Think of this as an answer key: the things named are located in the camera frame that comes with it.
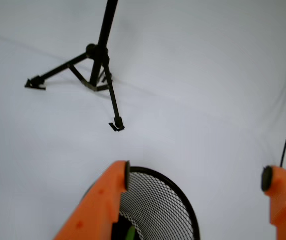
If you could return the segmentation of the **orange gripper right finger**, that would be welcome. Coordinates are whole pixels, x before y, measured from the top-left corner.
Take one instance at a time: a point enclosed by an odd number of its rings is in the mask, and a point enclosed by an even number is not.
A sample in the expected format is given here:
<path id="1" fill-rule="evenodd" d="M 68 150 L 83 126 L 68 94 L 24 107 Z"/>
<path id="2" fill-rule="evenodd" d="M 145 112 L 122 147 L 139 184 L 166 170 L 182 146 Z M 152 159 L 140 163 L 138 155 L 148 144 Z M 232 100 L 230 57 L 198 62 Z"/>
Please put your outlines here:
<path id="1" fill-rule="evenodd" d="M 261 189 L 270 200 L 270 224 L 276 228 L 276 239 L 286 240 L 286 170 L 274 165 L 265 167 Z"/>

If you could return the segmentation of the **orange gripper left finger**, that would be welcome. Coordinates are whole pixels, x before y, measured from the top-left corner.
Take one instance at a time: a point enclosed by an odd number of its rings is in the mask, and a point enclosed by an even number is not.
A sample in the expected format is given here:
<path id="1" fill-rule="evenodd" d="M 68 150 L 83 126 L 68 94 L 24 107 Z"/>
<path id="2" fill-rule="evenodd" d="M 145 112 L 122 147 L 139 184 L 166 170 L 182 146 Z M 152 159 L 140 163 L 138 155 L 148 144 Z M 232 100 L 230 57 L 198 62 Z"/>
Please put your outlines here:
<path id="1" fill-rule="evenodd" d="M 129 161 L 116 161 L 96 180 L 55 240 L 110 240 L 118 222 L 121 194 L 128 191 Z"/>

